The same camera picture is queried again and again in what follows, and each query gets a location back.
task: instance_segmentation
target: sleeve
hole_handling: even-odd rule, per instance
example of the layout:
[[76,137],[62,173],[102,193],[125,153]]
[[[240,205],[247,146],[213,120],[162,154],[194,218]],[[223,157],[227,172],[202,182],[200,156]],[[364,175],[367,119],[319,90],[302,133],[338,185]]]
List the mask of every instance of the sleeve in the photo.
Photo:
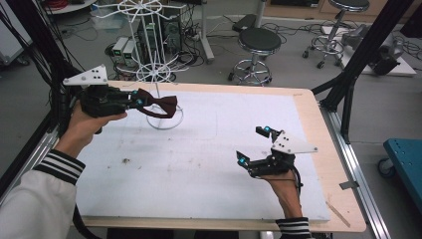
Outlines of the sleeve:
[[276,220],[279,225],[282,237],[280,239],[309,239],[311,237],[310,223],[306,217],[279,219]]
[[1,239],[66,238],[85,165],[56,150],[21,177],[0,207]]

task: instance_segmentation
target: white jacket sleeve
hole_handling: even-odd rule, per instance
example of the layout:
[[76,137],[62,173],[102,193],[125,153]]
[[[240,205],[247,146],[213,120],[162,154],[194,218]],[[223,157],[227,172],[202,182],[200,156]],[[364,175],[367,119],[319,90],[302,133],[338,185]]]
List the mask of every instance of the white jacket sleeve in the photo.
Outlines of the white jacket sleeve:
[[61,239],[68,235],[85,165],[56,150],[26,172],[0,206],[0,239]]

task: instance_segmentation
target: stool legs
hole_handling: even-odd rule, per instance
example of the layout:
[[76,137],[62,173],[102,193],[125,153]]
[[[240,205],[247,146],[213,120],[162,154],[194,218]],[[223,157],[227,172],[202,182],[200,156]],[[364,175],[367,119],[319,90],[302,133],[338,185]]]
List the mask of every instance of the stool legs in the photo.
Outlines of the stool legs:
[[258,55],[253,54],[252,59],[240,61],[233,67],[229,74],[229,81],[235,78],[239,80],[238,85],[248,83],[252,85],[268,84],[273,78],[270,69],[261,61],[258,61]]
[[335,35],[337,33],[337,30],[341,24],[341,19],[344,16],[345,11],[341,10],[341,12],[337,15],[337,21],[335,22],[334,26],[332,26],[331,31],[328,35],[321,35],[317,36],[312,39],[311,45],[307,47],[307,49],[304,51],[302,56],[304,58],[307,58],[309,56],[310,50],[317,49],[320,52],[323,52],[323,58],[322,61],[320,61],[316,67],[321,69],[325,63],[325,59],[328,55],[335,55],[335,65],[340,66],[341,65],[341,59],[343,57],[343,46],[341,43],[335,39]]

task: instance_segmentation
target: striped sleeve cuff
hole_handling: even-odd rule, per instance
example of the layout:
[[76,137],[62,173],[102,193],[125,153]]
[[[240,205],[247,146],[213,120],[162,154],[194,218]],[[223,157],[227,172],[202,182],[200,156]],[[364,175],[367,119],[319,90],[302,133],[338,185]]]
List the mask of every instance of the striped sleeve cuff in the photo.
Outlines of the striped sleeve cuff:
[[283,238],[311,238],[310,223],[306,217],[276,220]]
[[75,185],[84,168],[85,165],[82,162],[52,149],[40,164],[34,167],[34,170],[51,174]]

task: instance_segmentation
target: black cable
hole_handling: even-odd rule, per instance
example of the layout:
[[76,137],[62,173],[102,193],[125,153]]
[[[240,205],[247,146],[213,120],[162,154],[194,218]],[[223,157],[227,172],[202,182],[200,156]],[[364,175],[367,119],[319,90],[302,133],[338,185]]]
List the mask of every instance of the black cable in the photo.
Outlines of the black cable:
[[78,206],[75,205],[74,211],[74,225],[77,230],[87,239],[101,239],[100,237],[94,235],[90,230],[88,230],[87,226],[85,225],[84,221],[82,220],[81,213],[78,209]]

